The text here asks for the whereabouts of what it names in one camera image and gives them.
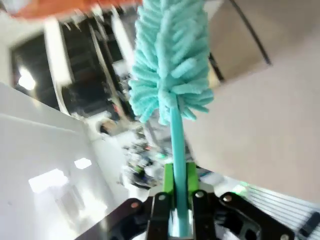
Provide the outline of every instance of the orange cloth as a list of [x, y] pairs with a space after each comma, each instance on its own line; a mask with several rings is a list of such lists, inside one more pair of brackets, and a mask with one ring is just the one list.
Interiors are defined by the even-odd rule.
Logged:
[[88, 12], [95, 4], [107, 7], [134, 2], [141, 3], [142, 0], [33, 0], [13, 16], [24, 19], [40, 19], [51, 15], [68, 14], [74, 10]]

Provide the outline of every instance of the ceiling light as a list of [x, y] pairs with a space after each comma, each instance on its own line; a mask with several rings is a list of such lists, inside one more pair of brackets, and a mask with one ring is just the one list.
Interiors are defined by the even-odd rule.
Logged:
[[74, 164], [78, 169], [85, 169], [92, 165], [91, 161], [86, 158], [81, 158], [79, 160], [76, 160], [74, 161]]
[[67, 182], [68, 178], [59, 169], [54, 169], [29, 179], [29, 184], [34, 193], [41, 193], [50, 187], [61, 187]]
[[24, 87], [25, 89], [31, 91], [35, 88], [36, 86], [36, 81], [34, 80], [34, 78], [31, 76], [30, 72], [24, 68], [21, 67], [19, 69], [19, 72], [21, 74], [21, 77], [19, 79], [19, 85]]

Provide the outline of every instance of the screw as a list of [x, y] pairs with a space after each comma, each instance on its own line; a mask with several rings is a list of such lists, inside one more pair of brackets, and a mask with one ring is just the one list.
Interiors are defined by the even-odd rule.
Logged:
[[203, 193], [202, 191], [198, 191], [198, 192], [195, 194], [195, 196], [196, 196], [197, 198], [202, 198], [202, 197], [204, 196], [204, 193]]
[[160, 200], [160, 201], [163, 201], [163, 200], [165, 200], [165, 199], [166, 199], [166, 195], [160, 195], [160, 196], [159, 196], [159, 200]]
[[280, 237], [280, 240], [289, 240], [289, 236], [287, 234], [283, 234], [281, 237]]
[[139, 203], [138, 202], [133, 202], [131, 203], [131, 208], [135, 209], [139, 206]]
[[223, 198], [223, 201], [225, 202], [231, 202], [231, 200], [232, 200], [232, 197], [230, 195], [227, 195]]

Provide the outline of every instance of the beige surface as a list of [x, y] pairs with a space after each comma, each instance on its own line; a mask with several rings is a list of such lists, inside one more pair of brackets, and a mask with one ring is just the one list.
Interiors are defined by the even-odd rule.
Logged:
[[[263, 20], [254, 24], [273, 66], [235, 74], [237, 64], [222, 61], [223, 73], [236, 80], [216, 89], [209, 114], [185, 121], [186, 137], [202, 167], [320, 203], [320, 14], [314, 10], [320, 1], [270, 0], [265, 7], [256, 0], [252, 8], [249, 2], [241, 0], [246, 14]], [[220, 51], [228, 55], [228, 49]]]

